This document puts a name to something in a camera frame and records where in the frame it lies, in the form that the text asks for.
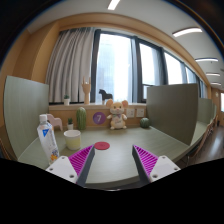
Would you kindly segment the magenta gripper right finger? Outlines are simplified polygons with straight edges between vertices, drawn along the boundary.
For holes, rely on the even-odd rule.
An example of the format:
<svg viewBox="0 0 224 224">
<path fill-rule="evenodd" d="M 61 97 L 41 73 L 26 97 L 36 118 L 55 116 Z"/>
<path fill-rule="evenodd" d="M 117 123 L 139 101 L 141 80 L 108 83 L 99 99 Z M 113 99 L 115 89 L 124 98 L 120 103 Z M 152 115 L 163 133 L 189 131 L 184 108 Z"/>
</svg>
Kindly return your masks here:
<svg viewBox="0 0 224 224">
<path fill-rule="evenodd" d="M 142 184 L 155 182 L 180 170 L 167 156 L 156 156 L 137 145 L 132 147 L 132 155 Z"/>
</svg>

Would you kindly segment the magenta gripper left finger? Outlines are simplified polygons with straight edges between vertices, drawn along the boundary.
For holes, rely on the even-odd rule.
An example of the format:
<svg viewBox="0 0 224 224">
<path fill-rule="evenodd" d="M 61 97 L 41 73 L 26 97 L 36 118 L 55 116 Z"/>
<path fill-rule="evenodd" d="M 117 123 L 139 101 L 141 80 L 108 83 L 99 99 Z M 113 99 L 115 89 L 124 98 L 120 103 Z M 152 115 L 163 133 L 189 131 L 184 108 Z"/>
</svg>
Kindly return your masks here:
<svg viewBox="0 0 224 224">
<path fill-rule="evenodd" d="M 47 168 L 47 171 L 84 187 L 94 155 L 94 146 L 90 145 L 69 157 L 59 157 Z"/>
</svg>

